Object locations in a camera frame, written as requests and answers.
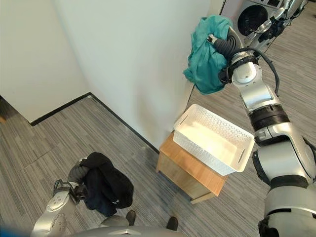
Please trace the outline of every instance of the black baseboard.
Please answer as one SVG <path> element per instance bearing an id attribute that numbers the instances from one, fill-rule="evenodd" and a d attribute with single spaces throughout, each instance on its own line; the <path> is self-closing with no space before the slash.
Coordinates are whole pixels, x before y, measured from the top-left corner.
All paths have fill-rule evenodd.
<path id="1" fill-rule="evenodd" d="M 91 95 L 92 98 L 97 101 L 98 103 L 100 103 L 105 109 L 107 109 L 114 117 L 116 117 L 121 123 L 123 123 L 126 127 L 128 127 L 128 129 L 130 129 L 133 133 L 136 134 L 136 136 L 138 136 L 143 142 L 145 142 L 151 149 L 153 149 L 156 153 L 159 154 L 159 150 L 154 147 L 149 141 L 147 141 L 142 135 L 140 135 L 138 132 L 136 132 L 131 126 L 129 126 L 124 120 L 122 120 L 116 113 L 114 113 L 108 106 L 106 106 L 101 100 L 99 100 L 94 94 L 92 94 L 91 92 L 88 92 L 82 96 L 79 96 L 78 98 L 62 105 L 61 107 L 49 112 L 46 115 L 43 115 L 42 117 L 34 120 L 33 122 L 30 123 L 31 126 L 35 126 L 37 124 L 39 124 L 40 122 L 42 122 L 43 120 L 49 118 L 50 116 L 54 115 L 55 113 L 67 108 L 68 106 L 74 104 L 75 102 L 78 102 L 79 100 L 87 97 Z"/>
<path id="2" fill-rule="evenodd" d="M 35 125 L 39 124 L 39 123 L 42 122 L 43 120 L 49 118 L 50 116 L 54 115 L 55 113 L 57 113 L 57 112 L 59 112 L 59 111 L 65 109 L 65 108 L 67 108 L 68 106 L 74 104 L 75 102 L 78 102 L 79 100 L 81 100 L 81 99 L 87 97 L 88 95 L 91 95 L 91 92 L 88 92 L 88 93 L 86 93 L 86 94 L 84 94 L 84 95 L 82 95 L 82 96 L 79 96 L 78 98 L 76 98 L 76 99 L 74 99 L 74 100 L 72 100 L 72 101 L 70 101 L 70 102 L 68 102 L 68 103 L 66 103 L 66 104 L 64 104 L 64 105 L 62 105 L 61 107 L 59 107 L 59 108 L 57 108 L 57 109 L 55 109 L 55 110 L 49 112 L 49 113 L 46 114 L 46 115 L 43 115 L 42 117 L 40 117 L 40 118 L 34 120 L 33 122 L 30 122 L 30 125 L 31 125 L 31 126 L 35 126 Z"/>
<path id="3" fill-rule="evenodd" d="M 116 117 L 121 123 L 123 123 L 129 130 L 136 134 L 143 142 L 145 142 L 151 149 L 159 154 L 159 150 L 154 147 L 149 141 L 147 141 L 142 135 L 136 132 L 131 126 L 129 126 L 124 120 L 122 120 L 116 113 L 114 113 L 108 106 L 106 106 L 101 100 L 99 100 L 94 94 L 91 93 L 91 96 L 94 100 L 100 103 L 104 108 L 106 108 L 114 117 Z"/>

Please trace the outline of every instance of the teal cloth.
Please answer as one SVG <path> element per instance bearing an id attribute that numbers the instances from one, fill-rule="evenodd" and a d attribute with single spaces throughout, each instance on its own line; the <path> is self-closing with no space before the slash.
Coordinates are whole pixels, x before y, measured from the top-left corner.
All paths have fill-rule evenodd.
<path id="1" fill-rule="evenodd" d="M 192 50 L 188 57 L 189 67 L 183 71 L 185 77 L 193 82 L 202 94 L 210 94 L 224 88 L 218 78 L 218 73 L 226 67 L 224 56 L 206 39 L 213 34 L 219 39 L 226 40 L 229 18 L 219 15 L 203 17 L 194 33 L 191 34 Z"/>

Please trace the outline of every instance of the black shoe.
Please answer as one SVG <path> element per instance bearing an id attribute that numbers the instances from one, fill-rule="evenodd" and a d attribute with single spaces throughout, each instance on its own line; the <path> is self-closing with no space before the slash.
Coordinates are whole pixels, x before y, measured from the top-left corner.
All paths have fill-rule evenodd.
<path id="1" fill-rule="evenodd" d="M 178 229 L 178 219 L 174 216 L 170 217 L 168 224 L 167 224 L 167 229 L 172 230 L 172 231 L 177 231 Z"/>
<path id="2" fill-rule="evenodd" d="M 128 220 L 128 225 L 133 226 L 136 219 L 136 212 L 131 210 L 127 213 L 126 219 Z"/>

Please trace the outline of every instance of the floor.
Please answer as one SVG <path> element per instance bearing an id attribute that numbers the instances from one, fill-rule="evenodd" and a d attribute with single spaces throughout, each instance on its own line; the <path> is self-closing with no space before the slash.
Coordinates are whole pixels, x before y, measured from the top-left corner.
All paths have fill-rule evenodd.
<path id="1" fill-rule="evenodd" d="M 316 4 L 276 39 L 267 55 L 279 73 L 280 100 L 302 134 L 316 142 Z M 273 76 L 263 65 L 263 78 Z M 196 90 L 189 105 L 197 103 L 238 126 L 252 131 L 238 92 L 232 85 L 203 96 Z M 229 176 L 218 198 L 191 205 L 190 198 L 164 175 L 155 173 L 158 154 L 93 98 L 84 98 L 31 127 L 9 104 L 1 101 L 7 122 L 0 124 L 0 223 L 30 232 L 51 198 L 56 179 L 81 157 L 99 151 L 111 158 L 135 186 L 134 203 L 119 210 L 137 213 L 136 225 L 165 226 L 174 215 L 179 231 L 188 236 L 258 236 L 268 186 L 256 175 L 251 161 L 243 173 Z M 96 228 L 104 217 L 78 205 L 67 233 Z"/>

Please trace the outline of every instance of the dark garment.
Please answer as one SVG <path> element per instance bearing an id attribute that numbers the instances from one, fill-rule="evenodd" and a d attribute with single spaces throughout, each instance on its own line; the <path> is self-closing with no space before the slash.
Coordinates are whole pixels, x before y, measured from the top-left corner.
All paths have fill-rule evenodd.
<path id="1" fill-rule="evenodd" d="M 90 168 L 83 178 L 88 190 L 85 204 L 90 210 L 97 210 L 106 217 L 114 215 L 117 208 L 132 205 L 134 186 L 109 158 L 94 152 L 83 159 L 80 166 Z"/>

